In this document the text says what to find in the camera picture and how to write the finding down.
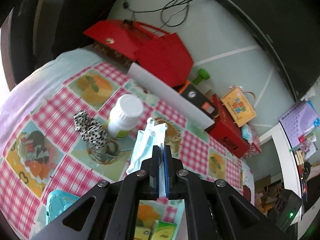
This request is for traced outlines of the yellow children's suitcase box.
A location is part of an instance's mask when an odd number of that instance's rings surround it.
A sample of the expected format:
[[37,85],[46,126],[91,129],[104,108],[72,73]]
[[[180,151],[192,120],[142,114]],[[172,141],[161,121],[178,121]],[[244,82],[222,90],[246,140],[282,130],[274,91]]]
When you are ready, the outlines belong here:
[[251,94],[253,99],[255,99],[254,93],[244,91],[239,86],[233,86],[229,92],[221,98],[222,104],[229,111],[238,127],[244,126],[244,124],[257,116],[254,107],[245,94]]

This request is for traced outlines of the pink checkered tablecloth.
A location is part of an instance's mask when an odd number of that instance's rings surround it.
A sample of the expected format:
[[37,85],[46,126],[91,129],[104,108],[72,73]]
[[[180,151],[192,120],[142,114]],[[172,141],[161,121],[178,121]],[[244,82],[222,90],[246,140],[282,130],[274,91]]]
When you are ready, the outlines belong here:
[[150,119],[185,168],[224,179],[254,202],[249,167],[167,100],[98,55],[77,49],[48,62],[1,101],[1,213],[20,239],[46,224],[48,195],[84,195],[126,177]]

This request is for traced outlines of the red gift bag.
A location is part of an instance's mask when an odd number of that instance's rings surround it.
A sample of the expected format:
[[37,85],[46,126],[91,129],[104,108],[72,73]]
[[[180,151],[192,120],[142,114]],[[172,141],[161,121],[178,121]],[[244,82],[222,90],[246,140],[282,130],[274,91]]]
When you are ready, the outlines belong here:
[[170,87],[183,85],[193,59],[176,33],[143,22],[130,20],[100,21],[84,31],[94,40],[94,48],[129,68],[132,63],[159,78]]

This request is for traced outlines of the blue wet wipes pack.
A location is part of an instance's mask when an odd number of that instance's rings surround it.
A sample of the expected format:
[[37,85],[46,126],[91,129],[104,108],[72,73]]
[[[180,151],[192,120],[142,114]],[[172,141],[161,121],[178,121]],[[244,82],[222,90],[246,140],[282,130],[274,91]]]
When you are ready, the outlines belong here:
[[249,144],[253,143],[253,134],[249,124],[244,124],[241,127],[241,135]]

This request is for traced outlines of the purple honeycomb box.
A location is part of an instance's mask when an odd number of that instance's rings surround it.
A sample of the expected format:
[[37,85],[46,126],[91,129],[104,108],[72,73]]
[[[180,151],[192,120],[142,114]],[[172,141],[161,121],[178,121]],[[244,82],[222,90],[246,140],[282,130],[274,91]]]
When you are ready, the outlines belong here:
[[319,126],[319,115],[311,101],[301,101],[284,113],[279,122],[292,147],[300,144],[300,138]]

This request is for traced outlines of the green dumbbell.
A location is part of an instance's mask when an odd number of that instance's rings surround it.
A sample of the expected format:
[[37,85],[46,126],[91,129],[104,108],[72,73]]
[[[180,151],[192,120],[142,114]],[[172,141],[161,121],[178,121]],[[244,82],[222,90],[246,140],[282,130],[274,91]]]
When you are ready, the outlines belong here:
[[197,72],[197,77],[192,81],[194,85],[198,85],[202,81],[210,79],[210,74],[203,68],[200,68]]

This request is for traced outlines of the white foam board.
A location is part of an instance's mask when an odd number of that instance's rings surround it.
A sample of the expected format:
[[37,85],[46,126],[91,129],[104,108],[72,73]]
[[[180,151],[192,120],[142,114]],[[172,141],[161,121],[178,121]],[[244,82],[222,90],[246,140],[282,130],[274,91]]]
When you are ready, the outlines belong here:
[[143,88],[163,99],[171,107],[199,126],[199,128],[205,130],[215,123],[213,119],[182,97],[176,90],[169,87],[140,65],[132,63],[127,75]]

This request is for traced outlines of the black white leopard scrunchie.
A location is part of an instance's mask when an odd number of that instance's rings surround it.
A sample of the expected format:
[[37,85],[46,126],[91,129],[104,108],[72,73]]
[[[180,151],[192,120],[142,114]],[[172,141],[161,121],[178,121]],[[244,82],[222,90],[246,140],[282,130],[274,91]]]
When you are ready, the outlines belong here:
[[107,142],[107,132],[99,120],[90,118],[86,111],[78,111],[73,115],[75,130],[81,139],[95,148],[103,147]]

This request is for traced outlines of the black water dispenser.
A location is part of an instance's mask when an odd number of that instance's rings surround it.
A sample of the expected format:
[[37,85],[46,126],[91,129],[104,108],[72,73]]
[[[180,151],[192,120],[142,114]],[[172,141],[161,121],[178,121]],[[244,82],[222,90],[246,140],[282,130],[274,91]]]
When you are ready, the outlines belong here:
[[1,55],[10,90],[60,54],[93,44],[84,35],[117,0],[1,0]]

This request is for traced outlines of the teal toy box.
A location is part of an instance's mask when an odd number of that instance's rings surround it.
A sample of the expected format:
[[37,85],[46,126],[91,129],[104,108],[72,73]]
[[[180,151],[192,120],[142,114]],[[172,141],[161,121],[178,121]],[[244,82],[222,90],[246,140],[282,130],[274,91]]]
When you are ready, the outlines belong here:
[[76,195],[62,190],[54,190],[49,193],[46,205],[46,225],[66,211],[79,198],[80,197]]

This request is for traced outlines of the red gift box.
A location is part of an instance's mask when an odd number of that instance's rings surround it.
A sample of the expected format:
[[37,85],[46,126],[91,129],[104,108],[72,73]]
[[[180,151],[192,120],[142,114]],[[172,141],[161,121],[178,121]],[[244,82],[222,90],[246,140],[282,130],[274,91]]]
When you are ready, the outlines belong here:
[[240,128],[216,94],[212,96],[211,102],[217,107],[218,114],[214,118],[215,123],[206,132],[229,152],[241,158],[249,150],[248,142],[242,138]]

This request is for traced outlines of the white pill bottle green label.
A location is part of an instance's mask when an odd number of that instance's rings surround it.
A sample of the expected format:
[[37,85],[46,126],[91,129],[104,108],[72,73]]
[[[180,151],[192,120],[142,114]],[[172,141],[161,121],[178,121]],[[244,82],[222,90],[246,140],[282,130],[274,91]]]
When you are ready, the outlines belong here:
[[107,121],[107,132],[113,138],[124,138],[129,135],[142,116],[144,106],[135,95],[122,95],[110,111]]

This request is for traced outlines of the light blue face mask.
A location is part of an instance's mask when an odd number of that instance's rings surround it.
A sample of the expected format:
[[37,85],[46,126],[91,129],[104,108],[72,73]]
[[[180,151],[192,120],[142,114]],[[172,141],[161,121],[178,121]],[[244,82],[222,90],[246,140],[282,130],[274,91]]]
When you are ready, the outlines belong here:
[[129,175],[133,172],[140,170],[142,162],[152,157],[153,146],[158,146],[160,149],[159,158],[159,197],[165,197],[165,172],[164,172],[164,146],[165,146],[165,133],[168,129],[167,123],[160,123],[153,118],[148,118],[146,128],[139,130],[137,139],[132,151],[130,165],[126,170]]

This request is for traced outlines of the green tea packet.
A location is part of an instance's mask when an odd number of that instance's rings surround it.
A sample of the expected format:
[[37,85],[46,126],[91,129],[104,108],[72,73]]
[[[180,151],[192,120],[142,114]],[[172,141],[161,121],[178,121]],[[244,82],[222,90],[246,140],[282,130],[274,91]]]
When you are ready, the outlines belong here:
[[137,226],[134,240],[171,240],[176,231],[176,224],[155,220],[152,228]]

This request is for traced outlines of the black box with QR code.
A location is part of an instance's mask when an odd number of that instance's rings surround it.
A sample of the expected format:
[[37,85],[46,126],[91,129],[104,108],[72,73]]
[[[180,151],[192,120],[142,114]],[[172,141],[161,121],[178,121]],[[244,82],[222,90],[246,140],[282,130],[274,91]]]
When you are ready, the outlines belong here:
[[182,97],[196,106],[210,118],[214,119],[218,115],[218,108],[209,99],[207,99],[192,83],[186,82],[178,89],[178,92]]

